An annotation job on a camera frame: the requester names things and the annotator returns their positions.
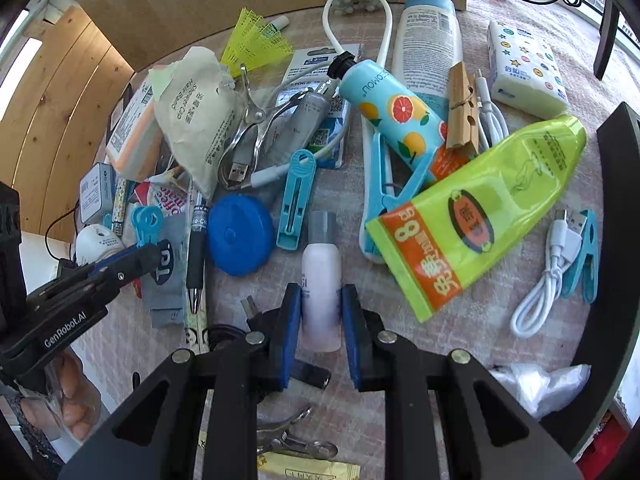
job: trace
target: usb cable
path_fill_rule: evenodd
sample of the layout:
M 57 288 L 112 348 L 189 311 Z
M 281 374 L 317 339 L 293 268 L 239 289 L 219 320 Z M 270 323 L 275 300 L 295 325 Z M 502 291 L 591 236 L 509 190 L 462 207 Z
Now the usb cable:
M 491 101 L 491 93 L 486 79 L 480 69 L 476 70 L 476 91 L 478 92 L 478 137 L 480 151 L 485 152 L 494 147 L 509 136 L 507 123 L 504 116 L 494 102 Z
M 562 275 L 580 253 L 586 216 L 574 212 L 567 220 L 567 215 L 567 210 L 556 212 L 546 234 L 544 273 L 511 317 L 511 331 L 519 338 L 529 338 L 540 330 L 560 296 Z

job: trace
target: green squeeze tube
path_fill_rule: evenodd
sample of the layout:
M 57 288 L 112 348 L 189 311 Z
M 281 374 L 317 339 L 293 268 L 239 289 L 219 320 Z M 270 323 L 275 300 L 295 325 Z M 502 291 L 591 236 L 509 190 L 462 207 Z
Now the green squeeze tube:
M 445 151 L 447 123 L 416 94 L 370 59 L 356 62 L 343 52 L 327 75 L 341 80 L 339 94 L 373 124 L 409 168 L 429 161 L 425 183 L 453 173 L 468 159 Z

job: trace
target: wooden clothespin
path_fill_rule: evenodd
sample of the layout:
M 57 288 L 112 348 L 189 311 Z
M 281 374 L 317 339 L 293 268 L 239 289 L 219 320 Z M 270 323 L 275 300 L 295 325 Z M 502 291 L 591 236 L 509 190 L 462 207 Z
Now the wooden clothespin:
M 475 78 L 467 76 L 463 61 L 449 70 L 447 149 L 456 149 L 467 158 L 479 153 Z

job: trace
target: black pen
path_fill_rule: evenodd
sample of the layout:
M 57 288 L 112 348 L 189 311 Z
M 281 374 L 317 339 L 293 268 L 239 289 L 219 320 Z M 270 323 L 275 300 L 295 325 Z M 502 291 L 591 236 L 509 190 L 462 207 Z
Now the black pen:
M 207 246 L 207 215 L 209 208 L 201 192 L 196 195 L 191 217 L 189 254 L 187 257 L 187 294 L 191 312 L 197 314 L 204 288 L 204 253 Z

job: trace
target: white plastic bag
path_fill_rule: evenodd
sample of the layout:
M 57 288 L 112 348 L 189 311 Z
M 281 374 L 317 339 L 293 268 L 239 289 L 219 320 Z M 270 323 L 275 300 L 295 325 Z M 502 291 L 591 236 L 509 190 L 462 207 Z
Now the white plastic bag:
M 151 69 L 149 81 L 156 120 L 175 160 L 211 199 L 223 145 L 239 122 L 233 78 L 212 51 L 192 46 L 182 60 Z
M 529 415 L 540 420 L 562 410 L 578 396 L 589 380 L 591 366 L 577 365 L 549 373 L 540 365 L 512 363 L 489 373 Z

